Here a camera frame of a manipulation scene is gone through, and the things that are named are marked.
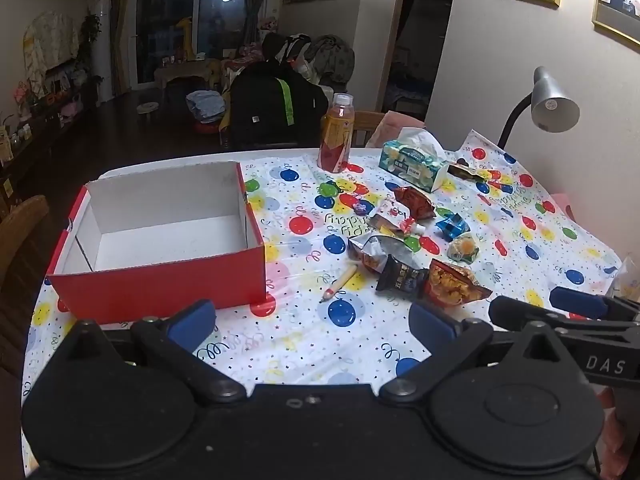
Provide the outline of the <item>person's right hand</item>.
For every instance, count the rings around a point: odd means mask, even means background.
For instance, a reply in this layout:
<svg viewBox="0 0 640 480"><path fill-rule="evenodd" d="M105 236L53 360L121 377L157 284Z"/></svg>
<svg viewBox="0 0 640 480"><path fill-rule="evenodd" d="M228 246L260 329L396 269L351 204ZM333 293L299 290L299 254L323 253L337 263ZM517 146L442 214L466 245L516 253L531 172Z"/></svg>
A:
<svg viewBox="0 0 640 480"><path fill-rule="evenodd" d="M600 478L618 480L622 478L630 457L626 428L617 418L613 390L605 387L597 397L605 412L601 434L603 448L600 453Z"/></svg>

